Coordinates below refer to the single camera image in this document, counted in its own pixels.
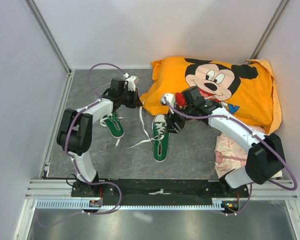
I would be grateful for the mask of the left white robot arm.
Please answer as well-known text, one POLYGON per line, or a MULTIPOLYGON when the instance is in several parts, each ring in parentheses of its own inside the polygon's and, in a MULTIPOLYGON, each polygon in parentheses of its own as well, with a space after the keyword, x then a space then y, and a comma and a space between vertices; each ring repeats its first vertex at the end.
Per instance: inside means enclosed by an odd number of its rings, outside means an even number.
POLYGON ((76 177, 84 182, 82 191, 89 197, 96 196, 100 191, 97 171, 89 153, 93 125, 122 105, 130 109, 141 107, 143 104, 136 87, 138 80, 134 75, 127 79, 114 78, 110 87, 96 101, 78 109, 67 108, 63 112, 56 142, 70 157, 76 177))

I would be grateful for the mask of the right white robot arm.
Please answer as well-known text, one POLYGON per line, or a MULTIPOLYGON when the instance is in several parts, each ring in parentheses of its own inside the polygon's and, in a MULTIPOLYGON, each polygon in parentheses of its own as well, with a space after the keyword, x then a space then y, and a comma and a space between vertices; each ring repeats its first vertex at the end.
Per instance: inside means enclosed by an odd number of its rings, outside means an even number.
POLYGON ((165 93, 160 100, 169 108, 165 115, 167 132, 177 134, 186 121, 199 120, 225 133, 247 153, 245 166, 231 170, 220 178, 219 191, 223 196, 230 197, 237 188, 250 183, 262 185, 285 167, 281 139, 276 134, 266 135, 246 125, 220 103, 206 101, 195 86, 187 88, 181 95, 184 106, 177 104, 172 93, 165 93))

